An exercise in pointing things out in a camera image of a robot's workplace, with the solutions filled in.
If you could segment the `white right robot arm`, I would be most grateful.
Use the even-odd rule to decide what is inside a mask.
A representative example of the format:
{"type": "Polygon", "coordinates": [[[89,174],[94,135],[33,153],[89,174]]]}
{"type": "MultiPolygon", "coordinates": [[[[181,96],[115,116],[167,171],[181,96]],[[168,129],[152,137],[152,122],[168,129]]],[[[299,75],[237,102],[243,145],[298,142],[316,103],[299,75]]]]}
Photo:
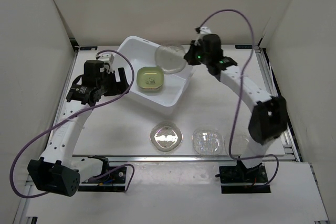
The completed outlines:
{"type": "Polygon", "coordinates": [[[248,132],[250,139],[243,154],[236,159],[236,177],[247,182],[255,175],[267,149],[287,129],[287,103],[261,89],[245,77],[237,62],[224,56],[217,34],[201,34],[191,41],[184,59],[189,65],[203,64],[209,74],[238,95],[238,103],[245,103],[251,112],[248,132]]]}

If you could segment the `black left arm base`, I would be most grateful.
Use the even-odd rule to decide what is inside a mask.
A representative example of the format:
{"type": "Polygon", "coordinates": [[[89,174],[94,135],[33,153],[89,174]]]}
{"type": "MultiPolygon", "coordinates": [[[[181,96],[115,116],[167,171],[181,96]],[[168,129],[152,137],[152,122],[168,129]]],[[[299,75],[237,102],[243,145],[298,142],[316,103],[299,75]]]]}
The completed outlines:
{"type": "Polygon", "coordinates": [[[125,193],[127,180],[127,166],[116,169],[116,166],[111,166],[108,158],[103,156],[88,156],[90,159],[99,160],[102,163],[101,175],[109,172],[104,177],[93,181],[85,181],[79,185],[80,192],[106,192],[106,193],[125,193]]]}

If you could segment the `clear iridescent square plate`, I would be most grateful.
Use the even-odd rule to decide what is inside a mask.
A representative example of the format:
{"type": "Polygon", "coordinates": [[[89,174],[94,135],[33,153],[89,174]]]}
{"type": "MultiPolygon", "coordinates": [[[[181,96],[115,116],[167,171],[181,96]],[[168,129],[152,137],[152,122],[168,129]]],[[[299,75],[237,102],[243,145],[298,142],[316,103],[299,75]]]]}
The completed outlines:
{"type": "Polygon", "coordinates": [[[156,125],[150,132],[152,144],[161,152],[170,152],[182,142],[183,134],[176,124],[164,121],[156,125]]]}

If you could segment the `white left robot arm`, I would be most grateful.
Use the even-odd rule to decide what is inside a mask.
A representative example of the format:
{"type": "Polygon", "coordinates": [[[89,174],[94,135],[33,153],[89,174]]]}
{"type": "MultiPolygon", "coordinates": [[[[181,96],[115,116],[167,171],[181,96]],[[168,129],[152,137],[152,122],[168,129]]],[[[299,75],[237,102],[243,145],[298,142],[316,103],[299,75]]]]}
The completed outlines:
{"type": "Polygon", "coordinates": [[[108,160],[91,155],[73,161],[72,155],[84,124],[102,96],[123,97],[129,91],[124,68],[117,72],[101,60],[88,60],[83,74],[66,96],[61,122],[38,160],[31,160],[28,173],[38,190],[71,197],[82,182],[105,182],[110,177],[108,160]]]}

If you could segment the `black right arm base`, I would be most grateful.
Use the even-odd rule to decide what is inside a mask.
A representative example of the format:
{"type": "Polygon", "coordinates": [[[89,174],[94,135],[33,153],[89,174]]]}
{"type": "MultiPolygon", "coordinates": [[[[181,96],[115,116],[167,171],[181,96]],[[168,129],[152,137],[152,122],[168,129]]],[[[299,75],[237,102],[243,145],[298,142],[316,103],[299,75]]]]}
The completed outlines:
{"type": "Polygon", "coordinates": [[[222,194],[269,194],[271,189],[264,165],[244,176],[238,166],[220,166],[215,175],[220,180],[222,194]]]}

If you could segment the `clear smoky oval plate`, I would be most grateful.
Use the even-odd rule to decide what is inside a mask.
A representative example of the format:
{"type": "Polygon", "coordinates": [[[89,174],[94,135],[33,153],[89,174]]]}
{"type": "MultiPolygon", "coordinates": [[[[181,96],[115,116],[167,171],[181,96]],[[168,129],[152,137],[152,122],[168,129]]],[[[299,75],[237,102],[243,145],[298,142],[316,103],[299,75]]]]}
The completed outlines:
{"type": "Polygon", "coordinates": [[[182,71],[186,66],[185,49],[178,44],[162,44],[154,54],[155,64],[164,74],[174,74],[182,71]]]}

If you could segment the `purple panda plate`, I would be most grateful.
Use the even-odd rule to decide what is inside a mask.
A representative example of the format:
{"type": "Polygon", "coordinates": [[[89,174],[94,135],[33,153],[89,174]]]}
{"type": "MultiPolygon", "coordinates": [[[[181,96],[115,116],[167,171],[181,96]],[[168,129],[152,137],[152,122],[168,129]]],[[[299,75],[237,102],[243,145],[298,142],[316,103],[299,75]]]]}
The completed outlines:
{"type": "Polygon", "coordinates": [[[162,87],[160,88],[155,88],[155,89],[142,89],[139,88],[139,91],[145,94],[155,94],[155,93],[160,93],[162,91],[162,87]]]}

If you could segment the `green panda plate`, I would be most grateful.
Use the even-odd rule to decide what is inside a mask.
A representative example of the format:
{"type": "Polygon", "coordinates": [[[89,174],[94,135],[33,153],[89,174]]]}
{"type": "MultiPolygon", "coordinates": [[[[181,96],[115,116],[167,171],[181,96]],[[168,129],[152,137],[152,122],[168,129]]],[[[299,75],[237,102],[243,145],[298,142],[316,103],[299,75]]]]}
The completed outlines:
{"type": "Polygon", "coordinates": [[[137,72],[137,86],[141,90],[159,90],[164,84],[164,73],[159,67],[142,67],[137,72]]]}

